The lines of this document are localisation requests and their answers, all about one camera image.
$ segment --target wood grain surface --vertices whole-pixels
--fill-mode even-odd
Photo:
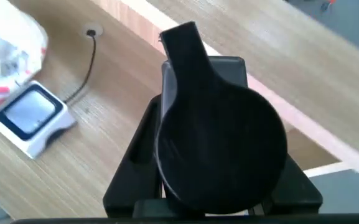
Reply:
[[[105,29],[90,81],[71,105],[78,125],[35,161],[0,134],[0,205],[15,219],[105,217],[102,196],[146,105],[161,92],[160,29],[119,1],[92,1],[98,5],[12,0],[45,27],[50,45],[36,78],[63,99],[89,66],[92,43],[81,34],[82,25],[99,22]],[[301,167],[337,161],[299,135],[292,130],[288,141]]]
[[[359,170],[359,49],[285,1],[147,1],[176,22],[196,21],[203,40],[221,54],[243,57],[251,88]],[[145,17],[165,18],[140,1],[125,2]]]

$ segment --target black object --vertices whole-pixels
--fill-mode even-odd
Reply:
[[[242,58],[216,56],[208,59],[222,79],[247,88],[246,67]],[[156,127],[160,123],[160,119],[156,118],[162,118],[175,100],[176,78],[168,61],[162,64],[162,76],[161,98],[158,96],[151,100],[103,198],[105,210],[110,218],[170,217],[194,220],[203,216],[203,213],[191,210],[184,213],[184,208],[178,209],[175,203],[172,206],[169,201],[176,202],[176,198],[169,194],[169,189],[166,189],[167,198],[161,198],[161,195],[156,193],[160,192],[161,180],[154,159],[141,159],[142,163],[131,159],[134,157],[151,158],[155,140],[155,137],[151,136],[156,135]],[[318,212],[321,204],[322,196],[319,191],[291,157],[287,156],[286,165],[276,188],[261,201],[260,205],[249,209],[248,212],[251,215],[314,214]]]
[[[257,92],[217,75],[194,22],[164,31],[161,41],[177,80],[155,145],[165,185],[195,211],[255,206],[275,187],[286,161],[280,117]]]
[[[153,158],[160,102],[160,95],[150,101],[103,197],[109,217],[131,217],[137,201],[161,197],[161,178]]]

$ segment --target white plastic bag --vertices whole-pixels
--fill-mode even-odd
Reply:
[[[45,30],[7,0],[0,0],[0,103],[42,67]]]

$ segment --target device screen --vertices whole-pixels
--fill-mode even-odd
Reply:
[[[36,130],[55,112],[55,105],[38,91],[30,91],[15,102],[5,116],[23,132]]]

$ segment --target black cable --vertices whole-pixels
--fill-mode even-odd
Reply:
[[[92,51],[92,57],[91,57],[90,66],[89,66],[88,72],[86,73],[86,76],[85,76],[85,79],[84,79],[83,83],[81,84],[81,86],[73,94],[71,94],[66,100],[63,101],[65,104],[72,101],[74,99],[74,97],[76,97],[78,95],[78,93],[84,88],[84,86],[88,82],[88,79],[90,78],[90,75],[91,75],[91,71],[92,71],[92,67],[93,67],[93,61],[95,60],[95,53],[96,53],[96,40],[95,40],[96,32],[94,30],[88,30],[86,32],[86,34],[89,37],[91,37],[92,40],[93,40],[93,51]]]

